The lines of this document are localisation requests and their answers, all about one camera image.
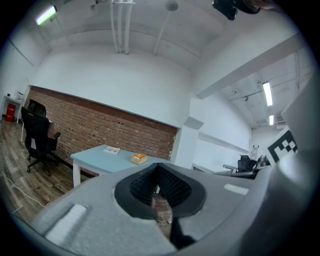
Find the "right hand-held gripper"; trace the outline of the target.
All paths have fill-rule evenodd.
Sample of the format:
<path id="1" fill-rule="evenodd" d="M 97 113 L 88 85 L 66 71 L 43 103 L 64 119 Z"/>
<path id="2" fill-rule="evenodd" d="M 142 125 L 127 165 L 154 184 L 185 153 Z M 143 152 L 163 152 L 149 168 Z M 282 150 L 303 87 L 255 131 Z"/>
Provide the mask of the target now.
<path id="1" fill-rule="evenodd" d="M 320 75 L 315 73 L 285 110 L 297 146 L 272 169 L 262 205 L 241 240 L 242 256 L 319 254 L 320 228 Z"/>

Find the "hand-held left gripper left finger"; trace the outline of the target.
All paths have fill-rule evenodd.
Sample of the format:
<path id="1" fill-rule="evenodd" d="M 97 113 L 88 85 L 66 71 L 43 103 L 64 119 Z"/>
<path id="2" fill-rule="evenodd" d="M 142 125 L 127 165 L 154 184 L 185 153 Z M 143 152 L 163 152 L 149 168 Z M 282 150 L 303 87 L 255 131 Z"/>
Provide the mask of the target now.
<path id="1" fill-rule="evenodd" d="M 156 220 L 130 216 L 115 199 L 117 183 L 142 169 L 131 167 L 81 183 L 44 208 L 31 227 L 51 244 L 80 256 L 175 253 Z"/>

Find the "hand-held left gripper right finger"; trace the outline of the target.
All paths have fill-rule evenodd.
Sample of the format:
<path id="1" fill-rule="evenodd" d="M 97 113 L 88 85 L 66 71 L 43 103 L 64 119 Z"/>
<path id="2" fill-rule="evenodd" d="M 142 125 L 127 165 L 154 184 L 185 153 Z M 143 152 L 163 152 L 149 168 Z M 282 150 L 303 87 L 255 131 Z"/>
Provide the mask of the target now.
<path id="1" fill-rule="evenodd" d="M 253 174 L 209 174 L 159 163 L 157 181 L 172 210 L 172 242 L 235 242 L 253 222 L 249 207 L 257 186 Z"/>

